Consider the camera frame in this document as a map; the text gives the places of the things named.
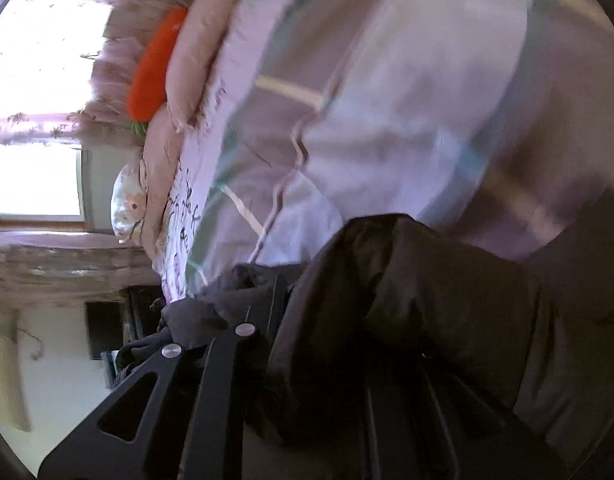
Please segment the dark brown puffer jacket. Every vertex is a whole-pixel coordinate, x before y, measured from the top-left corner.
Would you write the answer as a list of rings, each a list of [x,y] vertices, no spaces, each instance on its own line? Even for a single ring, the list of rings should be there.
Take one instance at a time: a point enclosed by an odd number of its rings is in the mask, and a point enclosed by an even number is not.
[[[249,479],[357,474],[343,443],[351,395],[377,379],[392,453],[411,453],[405,406],[425,368],[482,408],[520,422],[518,460],[496,477],[614,479],[614,192],[522,262],[441,236],[403,214],[351,220],[309,263],[239,264],[161,329],[120,349],[132,373],[165,344],[226,333],[271,289],[292,285],[261,384],[263,422],[245,440]]]

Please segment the black cabinet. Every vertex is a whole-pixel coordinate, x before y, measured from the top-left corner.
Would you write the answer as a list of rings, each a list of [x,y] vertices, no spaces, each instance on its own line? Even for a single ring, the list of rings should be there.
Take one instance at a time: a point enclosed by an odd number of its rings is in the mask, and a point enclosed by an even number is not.
[[[139,285],[123,289],[115,301],[84,304],[90,358],[102,365],[107,389],[114,388],[120,372],[115,362],[117,352],[125,344],[157,332],[165,303],[159,286]]]

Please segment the cartoon print pillow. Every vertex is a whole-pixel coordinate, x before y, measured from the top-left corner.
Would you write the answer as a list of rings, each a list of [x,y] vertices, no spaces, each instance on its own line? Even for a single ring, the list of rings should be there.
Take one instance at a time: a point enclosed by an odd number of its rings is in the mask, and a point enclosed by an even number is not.
[[[146,211],[146,170],[142,159],[121,168],[110,198],[110,224],[120,244],[140,245]]]

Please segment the orange carrot plush pillow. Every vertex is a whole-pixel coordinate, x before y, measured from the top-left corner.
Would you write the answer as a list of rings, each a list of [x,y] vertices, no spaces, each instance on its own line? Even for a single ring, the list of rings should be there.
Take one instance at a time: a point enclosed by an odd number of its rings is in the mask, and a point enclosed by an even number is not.
[[[171,9],[148,43],[127,96],[127,110],[134,122],[150,122],[166,102],[166,75],[188,9]]]

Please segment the pink floral curtain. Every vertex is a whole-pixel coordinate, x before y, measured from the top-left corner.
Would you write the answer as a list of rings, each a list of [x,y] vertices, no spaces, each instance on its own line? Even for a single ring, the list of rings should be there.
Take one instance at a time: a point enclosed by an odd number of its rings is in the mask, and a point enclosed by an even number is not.
[[[90,232],[91,155],[107,179],[145,120],[130,87],[166,14],[187,0],[0,0],[0,306],[113,300],[159,278],[144,251]]]

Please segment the pastel plaid bed sheet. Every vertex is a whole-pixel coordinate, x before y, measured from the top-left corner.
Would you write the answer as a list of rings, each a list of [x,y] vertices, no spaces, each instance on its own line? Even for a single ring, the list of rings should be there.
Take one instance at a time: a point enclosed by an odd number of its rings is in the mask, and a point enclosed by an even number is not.
[[[614,0],[199,0],[223,32],[155,268],[170,301],[409,214],[521,260],[614,190]]]

